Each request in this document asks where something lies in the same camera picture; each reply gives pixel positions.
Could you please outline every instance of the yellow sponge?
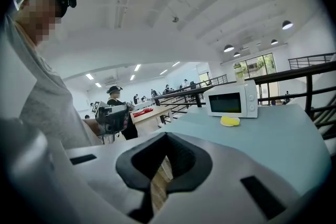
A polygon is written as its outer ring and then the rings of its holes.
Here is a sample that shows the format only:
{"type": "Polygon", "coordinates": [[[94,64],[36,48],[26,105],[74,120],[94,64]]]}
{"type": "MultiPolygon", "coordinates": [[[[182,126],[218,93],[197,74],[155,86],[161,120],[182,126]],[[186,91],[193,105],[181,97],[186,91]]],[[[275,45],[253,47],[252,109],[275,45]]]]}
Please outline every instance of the yellow sponge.
{"type": "Polygon", "coordinates": [[[230,118],[227,116],[223,116],[220,119],[221,121],[221,125],[224,126],[237,126],[240,123],[240,119],[239,118],[230,118]]]}

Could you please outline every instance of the window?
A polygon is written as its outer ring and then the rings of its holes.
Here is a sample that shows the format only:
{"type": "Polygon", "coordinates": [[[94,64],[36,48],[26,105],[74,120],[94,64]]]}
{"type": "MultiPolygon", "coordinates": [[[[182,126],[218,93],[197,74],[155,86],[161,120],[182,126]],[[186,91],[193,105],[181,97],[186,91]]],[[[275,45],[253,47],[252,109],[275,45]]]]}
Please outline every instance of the window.
{"type": "Polygon", "coordinates": [[[276,73],[273,54],[266,54],[240,62],[244,78],[254,78],[276,73]]]}
{"type": "MultiPolygon", "coordinates": [[[[244,78],[255,78],[267,74],[276,73],[273,54],[266,54],[255,58],[240,62],[244,78]]],[[[257,85],[258,98],[273,97],[279,95],[279,87],[277,82],[257,85]]],[[[269,105],[268,101],[263,101],[262,105],[269,105]]]]}

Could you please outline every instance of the black pants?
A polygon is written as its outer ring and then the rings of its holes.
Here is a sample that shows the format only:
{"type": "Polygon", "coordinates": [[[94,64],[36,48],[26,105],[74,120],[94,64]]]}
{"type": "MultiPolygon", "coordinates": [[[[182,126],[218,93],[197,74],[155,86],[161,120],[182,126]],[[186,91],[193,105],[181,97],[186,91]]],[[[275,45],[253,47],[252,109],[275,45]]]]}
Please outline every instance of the black pants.
{"type": "Polygon", "coordinates": [[[121,133],[125,136],[126,140],[138,137],[138,131],[132,122],[131,115],[128,118],[127,128],[123,130],[121,133]]]}

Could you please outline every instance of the microwave display window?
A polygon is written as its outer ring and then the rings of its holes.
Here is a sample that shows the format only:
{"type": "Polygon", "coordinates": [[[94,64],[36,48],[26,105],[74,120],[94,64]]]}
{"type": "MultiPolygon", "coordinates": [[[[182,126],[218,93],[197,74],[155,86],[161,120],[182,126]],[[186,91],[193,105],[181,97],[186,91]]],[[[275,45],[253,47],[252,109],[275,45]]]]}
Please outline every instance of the microwave display window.
{"type": "Polygon", "coordinates": [[[239,92],[209,95],[212,112],[219,113],[241,113],[239,92]]]}

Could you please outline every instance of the black rubber cutout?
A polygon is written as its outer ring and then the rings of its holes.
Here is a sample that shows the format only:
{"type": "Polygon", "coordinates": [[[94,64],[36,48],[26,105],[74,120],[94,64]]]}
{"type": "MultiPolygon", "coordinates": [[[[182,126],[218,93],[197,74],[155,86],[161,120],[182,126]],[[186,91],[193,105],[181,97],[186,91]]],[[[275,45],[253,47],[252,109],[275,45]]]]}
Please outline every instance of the black rubber cutout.
{"type": "Polygon", "coordinates": [[[94,156],[93,154],[89,154],[89,155],[85,155],[85,156],[71,158],[70,161],[73,165],[77,165],[77,164],[80,164],[80,163],[85,163],[85,162],[91,161],[91,160],[96,159],[96,158],[97,157],[94,156]]]}
{"type": "Polygon", "coordinates": [[[246,177],[240,181],[268,220],[286,210],[278,199],[255,176],[246,177]]]}
{"type": "Polygon", "coordinates": [[[172,133],[158,134],[122,153],[115,168],[128,187],[145,194],[141,208],[129,214],[142,223],[153,217],[150,184],[165,156],[173,173],[173,180],[166,187],[167,194],[195,190],[212,170],[212,160],[205,150],[172,133]]]}

